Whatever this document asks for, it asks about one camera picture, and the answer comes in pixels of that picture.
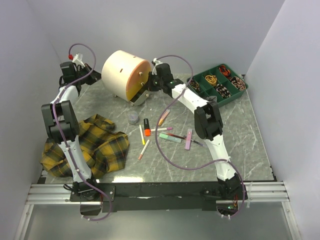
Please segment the round beige drawer cabinet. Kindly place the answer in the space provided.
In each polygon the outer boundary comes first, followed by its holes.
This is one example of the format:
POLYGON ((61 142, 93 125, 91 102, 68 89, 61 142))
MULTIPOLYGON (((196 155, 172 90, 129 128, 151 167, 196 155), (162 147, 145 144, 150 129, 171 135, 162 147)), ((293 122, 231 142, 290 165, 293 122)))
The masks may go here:
POLYGON ((110 93, 133 106, 139 106, 150 94, 147 81, 151 70, 147 60, 117 50, 105 61, 101 80, 110 93))

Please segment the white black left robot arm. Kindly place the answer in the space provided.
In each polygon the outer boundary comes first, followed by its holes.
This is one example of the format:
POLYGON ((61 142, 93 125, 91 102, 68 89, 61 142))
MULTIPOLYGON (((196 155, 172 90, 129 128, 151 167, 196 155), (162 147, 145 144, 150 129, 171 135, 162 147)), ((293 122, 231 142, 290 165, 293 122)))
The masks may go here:
POLYGON ((59 90, 51 103, 41 106, 41 113, 48 138, 62 150, 76 185, 86 184, 82 195, 88 201, 96 200, 100 188, 95 185, 92 171, 85 161, 80 147, 80 127, 72 102, 80 95, 82 85, 92 85, 101 79, 87 63, 72 61, 60 64, 62 76, 59 78, 59 90))

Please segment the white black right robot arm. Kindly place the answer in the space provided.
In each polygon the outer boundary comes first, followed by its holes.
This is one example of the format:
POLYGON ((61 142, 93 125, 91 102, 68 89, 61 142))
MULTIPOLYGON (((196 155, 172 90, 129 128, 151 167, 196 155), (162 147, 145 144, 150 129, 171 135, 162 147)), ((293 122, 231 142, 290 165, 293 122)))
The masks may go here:
POLYGON ((168 110, 177 101, 189 109, 194 116, 194 130, 198 137, 204 140, 211 154, 212 160, 198 167, 182 167, 167 158, 163 153, 158 137, 155 137, 156 146, 162 157, 172 166, 186 171, 195 171, 209 165, 215 165, 219 195, 224 200, 245 200, 246 187, 243 178, 230 160, 227 152, 224 136, 223 121, 218 104, 208 101, 188 89, 187 84, 180 79, 174 79, 171 68, 167 63, 158 59, 152 61, 153 70, 148 73, 147 87, 151 92, 162 90, 173 101, 165 110, 168 110))

